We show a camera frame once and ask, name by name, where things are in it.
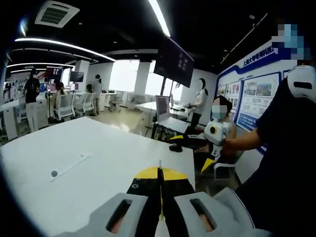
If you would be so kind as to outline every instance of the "black ceiling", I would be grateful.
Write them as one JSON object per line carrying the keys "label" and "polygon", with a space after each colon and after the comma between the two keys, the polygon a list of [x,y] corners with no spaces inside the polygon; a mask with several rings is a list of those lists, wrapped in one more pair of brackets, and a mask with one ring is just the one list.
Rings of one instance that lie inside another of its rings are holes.
{"label": "black ceiling", "polygon": [[[158,49],[162,30],[148,0],[78,1],[62,0],[80,12],[63,28],[35,25],[41,4],[28,11],[27,37],[62,41],[98,53],[127,49]],[[158,0],[171,37],[193,55],[195,67],[219,73],[271,39],[276,29],[271,14],[262,21],[243,43],[221,64],[223,57],[239,43],[261,18],[269,13],[267,6],[258,3],[227,3],[209,0]],[[50,51],[22,50],[23,48]],[[72,48],[39,42],[14,42],[9,64],[29,62],[67,63],[80,57],[52,52],[52,50],[90,58],[91,62],[109,62],[99,56]],[[111,55],[114,59],[136,58],[135,53]],[[138,59],[155,58],[154,54],[138,54]]]}

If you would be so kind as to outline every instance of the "face mask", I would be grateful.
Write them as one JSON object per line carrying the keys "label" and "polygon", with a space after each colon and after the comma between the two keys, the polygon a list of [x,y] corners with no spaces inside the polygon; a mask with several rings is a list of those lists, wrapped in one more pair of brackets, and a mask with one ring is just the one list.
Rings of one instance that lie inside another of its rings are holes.
{"label": "face mask", "polygon": [[225,118],[227,113],[226,105],[213,105],[212,106],[212,116],[218,120]]}

